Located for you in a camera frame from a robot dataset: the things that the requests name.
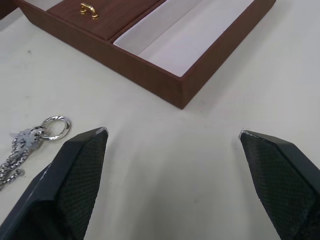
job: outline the white table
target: white table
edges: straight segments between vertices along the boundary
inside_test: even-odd
[[[279,240],[238,135],[293,142],[320,167],[319,9],[278,0],[184,110],[19,18],[0,32],[1,161],[10,133],[53,115],[73,126],[0,192],[0,223],[65,140],[105,126],[87,240]]]

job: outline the gold clasp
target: gold clasp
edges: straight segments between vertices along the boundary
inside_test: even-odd
[[[81,10],[80,10],[81,14],[86,14],[88,12],[87,9],[89,9],[92,13],[93,19],[97,19],[99,17],[93,6],[90,6],[89,4],[86,4],[86,3],[81,3],[80,5],[81,5]]]

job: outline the textured black surface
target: textured black surface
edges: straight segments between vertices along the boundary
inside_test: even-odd
[[[96,202],[105,155],[106,134],[89,140],[60,188],[57,204],[76,240],[85,237]]]
[[[320,239],[318,196],[313,188],[275,145],[247,133],[241,142],[257,195],[280,238]]]

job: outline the silver ring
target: silver ring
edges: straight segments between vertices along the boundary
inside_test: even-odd
[[[55,121],[63,121],[64,122],[64,128],[63,128],[62,132],[56,136],[42,136],[41,138],[43,140],[54,141],[54,140],[62,139],[64,136],[66,136],[69,133],[70,128],[71,128],[71,122],[68,118],[66,118],[64,116],[49,117],[46,120],[44,120],[40,126],[46,129],[50,124],[52,124]]]

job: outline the keychain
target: keychain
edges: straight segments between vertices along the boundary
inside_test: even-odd
[[[64,128],[59,135],[49,136],[47,127],[55,121],[63,121]],[[38,149],[43,141],[54,141],[65,137],[71,128],[71,122],[64,116],[47,118],[39,126],[28,128],[19,132],[12,141],[12,151],[6,161],[0,165],[0,191],[6,184],[13,182],[17,177],[23,176],[25,171],[18,169]]]

